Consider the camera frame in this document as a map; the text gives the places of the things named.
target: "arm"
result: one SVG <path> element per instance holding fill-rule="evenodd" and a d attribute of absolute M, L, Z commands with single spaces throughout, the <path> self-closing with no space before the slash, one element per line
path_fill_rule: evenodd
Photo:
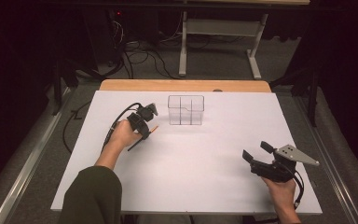
<path fill-rule="evenodd" d="M 135 133 L 126 119 L 119 121 L 109 139 L 109 142 L 104 146 L 103 152 L 95 166 L 105 166 L 111 170 L 115 168 L 118 156 L 124 147 L 128 147 L 136 140 L 142 138 L 140 133 Z"/>
<path fill-rule="evenodd" d="M 294 208 L 296 183 L 293 179 L 286 183 L 276 183 L 263 178 L 282 224 L 301 223 Z"/>

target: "electrical cord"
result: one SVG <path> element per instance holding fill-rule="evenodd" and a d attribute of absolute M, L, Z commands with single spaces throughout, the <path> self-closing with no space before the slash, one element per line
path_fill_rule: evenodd
<path fill-rule="evenodd" d="M 68 127 L 69 122 L 72 120 L 72 118 L 74 119 L 81 119 L 79 118 L 77 115 L 79 113 L 79 111 L 85 107 L 86 105 L 89 105 L 91 103 L 91 101 L 86 102 L 85 104 L 83 104 L 81 107 L 79 107 L 77 110 L 71 110 L 72 115 L 69 117 L 69 119 L 66 121 L 65 125 L 63 126 L 63 130 L 62 130 L 62 141 L 63 144 L 65 145 L 66 150 L 72 154 L 72 150 L 69 148 L 68 144 L 66 143 L 66 139 L 65 139 L 65 132 L 66 132 L 66 128 Z"/>

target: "dark background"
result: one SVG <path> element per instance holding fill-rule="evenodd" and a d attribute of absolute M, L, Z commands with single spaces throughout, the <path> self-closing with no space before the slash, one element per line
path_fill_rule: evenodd
<path fill-rule="evenodd" d="M 313 15 L 271 13 L 263 38 L 278 35 L 285 41 L 302 36 L 287 74 L 309 66 L 310 60 L 322 59 L 318 70 L 320 86 L 358 158 L 358 1 L 311 4 L 343 6 L 346 10 Z M 174 32 L 180 15 L 157 10 L 124 12 L 120 19 L 131 34 L 155 44 L 158 30 Z M 217 12 L 197 16 L 244 17 Z M 47 10 L 29 0 L 0 1 L 0 172 L 46 108 L 45 91 L 52 84 L 53 67 L 62 57 L 74 58 L 89 67 L 95 65 L 79 10 Z"/>

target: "wooden table edge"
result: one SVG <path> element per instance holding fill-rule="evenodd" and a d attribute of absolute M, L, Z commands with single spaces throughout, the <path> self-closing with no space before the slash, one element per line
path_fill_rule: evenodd
<path fill-rule="evenodd" d="M 262 80 L 107 79 L 100 91 L 245 91 L 271 92 Z"/>

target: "cable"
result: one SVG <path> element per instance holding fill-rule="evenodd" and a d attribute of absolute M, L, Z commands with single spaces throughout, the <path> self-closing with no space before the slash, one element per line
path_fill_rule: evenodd
<path fill-rule="evenodd" d="M 129 64 L 130 64 L 130 69 L 131 69 L 131 73 L 129 73 L 129 79 L 133 79 L 133 68 L 132 68 L 132 63 L 131 63 L 131 61 L 130 61 L 130 57 L 129 57 L 129 55 L 127 54 L 127 52 L 124 50 L 124 55 L 126 55 L 126 58 L 127 58 L 127 61 L 129 62 Z"/>
<path fill-rule="evenodd" d="M 182 36 L 182 35 L 177 35 L 177 36 L 175 36 L 175 35 L 178 33 L 178 31 L 179 31 L 182 18 L 183 18 L 183 13 L 180 14 L 179 22 L 178 22 L 178 25 L 176 26 L 176 30 L 175 30 L 175 32 L 173 33 L 173 35 L 171 35 L 171 36 L 168 37 L 167 39 L 160 40 L 160 41 L 159 41 L 160 43 L 166 42 L 166 41 L 170 41 L 170 40 L 172 40 L 172 39 L 176 39 L 176 38 L 179 37 L 179 36 Z"/>
<path fill-rule="evenodd" d="M 65 140 L 66 128 L 68 127 L 69 121 L 71 121 L 71 119 L 72 119 L 73 117 L 75 117 L 74 119 L 81 119 L 81 118 L 78 118 L 78 117 L 77 117 L 78 112 L 79 112 L 83 107 L 85 107 L 86 105 L 89 105 L 90 103 L 91 103 L 91 101 L 88 101 L 88 102 L 86 102 L 85 104 L 83 104 L 81 107 L 79 107 L 77 110 L 71 110 L 72 115 L 71 115 L 71 117 L 69 117 L 69 119 L 66 121 L 65 125 L 63 126 L 63 130 L 62 130 L 62 141 L 63 141 L 63 144 L 65 145 L 66 150 L 67 150 L 70 154 L 72 154 L 72 150 L 68 147 L 68 144 L 66 143 L 66 140 Z"/>

